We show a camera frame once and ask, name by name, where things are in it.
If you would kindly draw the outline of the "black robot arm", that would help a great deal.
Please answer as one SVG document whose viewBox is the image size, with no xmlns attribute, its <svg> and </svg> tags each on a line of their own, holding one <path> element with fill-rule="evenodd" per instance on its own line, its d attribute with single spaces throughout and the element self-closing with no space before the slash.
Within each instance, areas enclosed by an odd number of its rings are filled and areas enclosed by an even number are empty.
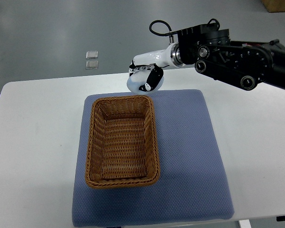
<svg viewBox="0 0 285 228">
<path fill-rule="evenodd" d="M 176 60 L 194 65 L 195 70 L 214 80 L 250 91 L 260 83 L 285 90 L 285 46 L 278 39 L 269 42 L 232 41 L 228 29 L 220 29 L 216 19 L 206 24 L 171 29 L 161 37 L 178 36 Z"/>
</svg>

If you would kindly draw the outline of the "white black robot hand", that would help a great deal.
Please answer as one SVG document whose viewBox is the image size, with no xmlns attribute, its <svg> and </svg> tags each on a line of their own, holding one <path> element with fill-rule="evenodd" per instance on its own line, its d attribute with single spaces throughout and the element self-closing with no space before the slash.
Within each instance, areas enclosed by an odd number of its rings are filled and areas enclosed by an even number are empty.
<svg viewBox="0 0 285 228">
<path fill-rule="evenodd" d="M 129 66 L 129 77 L 138 71 L 163 71 L 165 67 L 179 68 L 184 66 L 177 42 L 170 44 L 166 49 L 137 55 Z"/>
</svg>

